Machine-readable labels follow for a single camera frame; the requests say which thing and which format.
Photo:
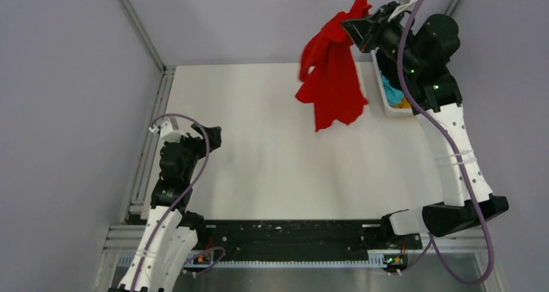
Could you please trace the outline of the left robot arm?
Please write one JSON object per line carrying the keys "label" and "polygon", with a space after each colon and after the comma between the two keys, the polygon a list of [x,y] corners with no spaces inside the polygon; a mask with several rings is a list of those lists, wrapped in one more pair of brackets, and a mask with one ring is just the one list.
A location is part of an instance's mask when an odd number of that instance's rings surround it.
{"label": "left robot arm", "polygon": [[159,151],[159,178],[150,198],[145,229],[134,257],[115,291],[171,291],[192,249],[207,242],[203,216],[187,206],[203,173],[200,160],[221,146],[222,128],[192,124],[193,137],[168,121],[153,129],[164,144]]}

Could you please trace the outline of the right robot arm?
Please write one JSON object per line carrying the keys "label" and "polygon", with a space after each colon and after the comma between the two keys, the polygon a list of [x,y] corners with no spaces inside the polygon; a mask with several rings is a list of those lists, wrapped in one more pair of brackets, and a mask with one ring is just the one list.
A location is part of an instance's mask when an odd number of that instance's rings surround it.
{"label": "right robot arm", "polygon": [[361,52],[374,52],[375,62],[392,87],[405,81],[408,100],[435,158],[442,182],[442,200],[383,216],[381,243],[396,248],[406,235],[427,232],[442,237],[479,226],[507,212],[504,196],[493,193],[483,178],[469,140],[457,81],[447,68],[460,47],[458,25],[433,14],[404,45],[403,13],[391,2],[374,14],[342,22]]}

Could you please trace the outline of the red t shirt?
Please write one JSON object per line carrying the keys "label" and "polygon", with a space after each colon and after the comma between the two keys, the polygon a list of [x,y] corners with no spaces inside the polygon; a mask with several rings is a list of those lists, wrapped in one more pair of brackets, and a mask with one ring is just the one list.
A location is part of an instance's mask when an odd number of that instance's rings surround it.
{"label": "red t shirt", "polygon": [[295,98],[313,105],[316,132],[335,121],[350,125],[368,104],[351,51],[353,41],[341,24],[367,16],[371,7],[368,0],[355,0],[349,11],[335,14],[302,51],[298,73],[302,85]]}

